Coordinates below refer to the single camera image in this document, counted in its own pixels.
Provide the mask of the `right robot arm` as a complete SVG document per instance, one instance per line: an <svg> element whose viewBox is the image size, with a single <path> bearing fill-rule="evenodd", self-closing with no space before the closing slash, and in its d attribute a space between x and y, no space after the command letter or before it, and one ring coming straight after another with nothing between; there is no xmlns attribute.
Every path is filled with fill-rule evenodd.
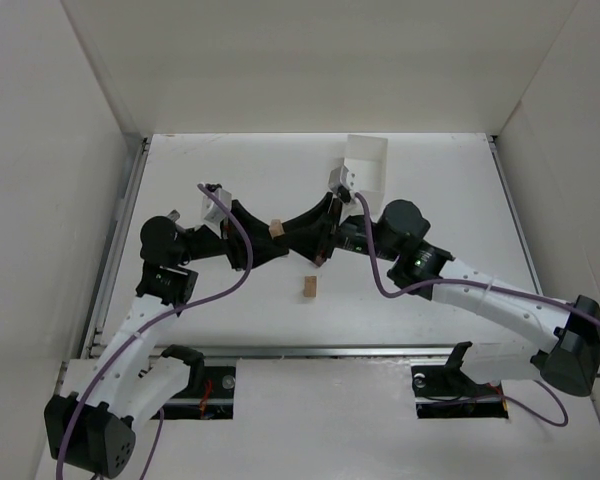
<svg viewBox="0 0 600 480"><path fill-rule="evenodd" d="M336 249L390 261L387 276L397 289L383 296L419 296L520 336L514 343L458 343L442 368L451 381L543 380L572 396L590 395L600 378L599 304L584 295L567 302L517 290L427 242L429 229L410 201L394 200L372 220L361 194L328 193L310 211L283 223L274 241L316 265Z"/></svg>

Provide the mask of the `white perforated box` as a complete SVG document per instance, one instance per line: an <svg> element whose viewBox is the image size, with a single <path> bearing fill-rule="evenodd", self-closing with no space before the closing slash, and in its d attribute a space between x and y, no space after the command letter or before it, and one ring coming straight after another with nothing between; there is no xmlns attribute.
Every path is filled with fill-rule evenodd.
<svg viewBox="0 0 600 480"><path fill-rule="evenodd" d="M355 191L366 199L370 212L378 214L384 202L388 139L364 135L347 137L344 166Z"/></svg>

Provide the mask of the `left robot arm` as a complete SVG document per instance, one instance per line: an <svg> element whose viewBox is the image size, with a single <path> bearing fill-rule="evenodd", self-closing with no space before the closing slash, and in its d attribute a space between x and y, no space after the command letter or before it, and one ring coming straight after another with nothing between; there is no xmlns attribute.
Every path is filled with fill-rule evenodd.
<svg viewBox="0 0 600 480"><path fill-rule="evenodd" d="M95 479L118 477L128 465L138 431L161 415L174 395L197 388L204 379L204 356L190 347L170 345L151 363L150 354L161 338L182 313L232 295L254 268L288 254L283 241L239 201L225 202L211 194L207 202L217 231L206 225L184 228L176 214L154 216L142 226L142 275L126 318L89 379L67 395L53 395L45 407L56 478L63 478L67 466ZM194 299L198 274L188 263L218 256L240 272L239 279L218 293Z"/></svg>

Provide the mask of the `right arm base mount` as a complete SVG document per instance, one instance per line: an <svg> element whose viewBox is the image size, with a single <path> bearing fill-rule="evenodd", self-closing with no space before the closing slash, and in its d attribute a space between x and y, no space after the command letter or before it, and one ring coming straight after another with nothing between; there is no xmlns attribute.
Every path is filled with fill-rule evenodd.
<svg viewBox="0 0 600 480"><path fill-rule="evenodd" d="M502 389L475 383L460 367L471 342L457 344L444 364L411 366L418 419L508 419Z"/></svg>

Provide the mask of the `light wood block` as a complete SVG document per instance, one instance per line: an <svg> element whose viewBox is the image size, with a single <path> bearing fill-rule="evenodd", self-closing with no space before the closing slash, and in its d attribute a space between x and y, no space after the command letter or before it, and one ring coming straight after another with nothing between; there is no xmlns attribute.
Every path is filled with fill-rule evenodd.
<svg viewBox="0 0 600 480"><path fill-rule="evenodd" d="M279 219L271 220L268 231L272 239L281 237L285 234L283 223Z"/></svg>
<svg viewBox="0 0 600 480"><path fill-rule="evenodd" d="M303 298L306 300L314 297L314 280L312 276L305 276L303 283Z"/></svg>
<svg viewBox="0 0 600 480"><path fill-rule="evenodd" d="M306 282L306 294L308 298L315 298L317 296L317 277L309 276Z"/></svg>

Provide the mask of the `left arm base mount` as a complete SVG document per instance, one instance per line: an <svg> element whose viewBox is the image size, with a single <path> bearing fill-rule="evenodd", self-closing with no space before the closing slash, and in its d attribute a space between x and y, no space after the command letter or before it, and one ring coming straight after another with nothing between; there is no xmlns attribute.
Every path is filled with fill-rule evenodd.
<svg viewBox="0 0 600 480"><path fill-rule="evenodd" d="M163 358L177 359L189 369L188 383L163 407L166 420L231 420L236 367L209 364L202 352L171 345Z"/></svg>

